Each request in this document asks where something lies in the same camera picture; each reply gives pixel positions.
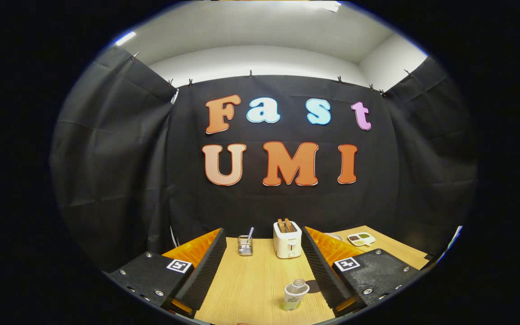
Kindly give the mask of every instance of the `white toaster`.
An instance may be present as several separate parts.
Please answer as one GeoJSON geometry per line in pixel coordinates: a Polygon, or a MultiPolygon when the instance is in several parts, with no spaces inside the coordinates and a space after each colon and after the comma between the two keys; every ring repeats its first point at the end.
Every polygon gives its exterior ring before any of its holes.
{"type": "Polygon", "coordinates": [[[281,259],[291,259],[302,255],[302,232],[298,225],[291,221],[292,232],[281,232],[278,222],[274,222],[274,251],[281,259]]]}

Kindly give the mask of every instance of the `bowl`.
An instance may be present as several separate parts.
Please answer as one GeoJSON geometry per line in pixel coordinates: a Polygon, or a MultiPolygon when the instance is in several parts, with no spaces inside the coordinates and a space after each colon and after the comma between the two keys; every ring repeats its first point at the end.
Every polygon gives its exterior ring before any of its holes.
{"type": "Polygon", "coordinates": [[[337,234],[330,234],[328,232],[325,232],[326,235],[329,235],[330,237],[332,238],[336,238],[338,239],[339,241],[342,241],[342,237],[341,236],[338,236],[337,234]]]}

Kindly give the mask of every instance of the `wire basket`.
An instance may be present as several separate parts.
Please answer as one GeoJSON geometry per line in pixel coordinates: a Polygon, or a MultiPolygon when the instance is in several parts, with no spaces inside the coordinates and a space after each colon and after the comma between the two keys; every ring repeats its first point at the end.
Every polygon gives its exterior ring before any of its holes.
{"type": "Polygon", "coordinates": [[[252,237],[248,235],[238,236],[238,254],[242,256],[250,256],[254,253],[252,249],[252,237]]]}

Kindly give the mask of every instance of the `letter s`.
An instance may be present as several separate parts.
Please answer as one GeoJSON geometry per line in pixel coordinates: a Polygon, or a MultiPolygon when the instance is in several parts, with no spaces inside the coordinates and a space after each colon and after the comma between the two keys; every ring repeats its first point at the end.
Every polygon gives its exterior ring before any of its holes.
{"type": "Polygon", "coordinates": [[[324,99],[309,99],[306,101],[306,109],[310,112],[306,117],[312,124],[325,125],[330,122],[330,104],[324,99]]]}

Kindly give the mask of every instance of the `wooden table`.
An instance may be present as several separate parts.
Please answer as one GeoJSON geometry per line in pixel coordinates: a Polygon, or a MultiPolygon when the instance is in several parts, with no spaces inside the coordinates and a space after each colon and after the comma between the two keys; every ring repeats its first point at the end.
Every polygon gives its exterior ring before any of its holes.
{"type": "MultiPolygon", "coordinates": [[[[381,248],[405,263],[420,269],[428,261],[426,253],[413,249],[367,226],[337,231],[348,242],[347,235],[366,231],[376,238],[363,251],[381,248]]],[[[196,319],[216,325],[312,325],[334,318],[332,309],[320,292],[304,296],[300,308],[283,311],[279,305],[284,287],[294,279],[314,280],[303,254],[294,259],[279,259],[272,239],[254,239],[254,255],[240,256],[237,239],[226,238],[227,248],[196,319]]]]}

